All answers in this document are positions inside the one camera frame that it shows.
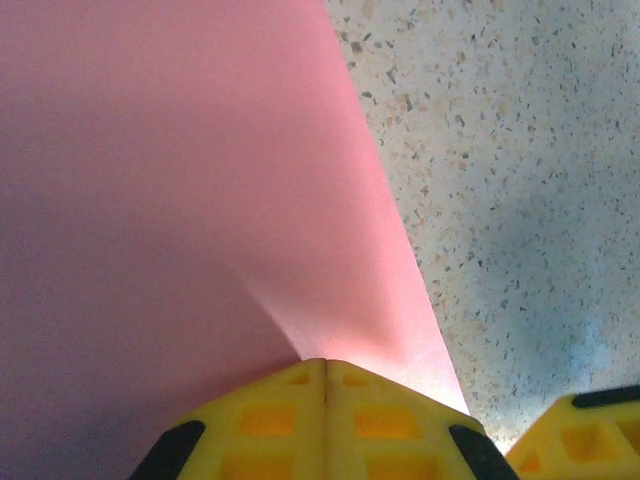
pink surface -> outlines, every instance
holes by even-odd
[[[2,478],[337,357],[465,410],[321,1],[0,3]]]

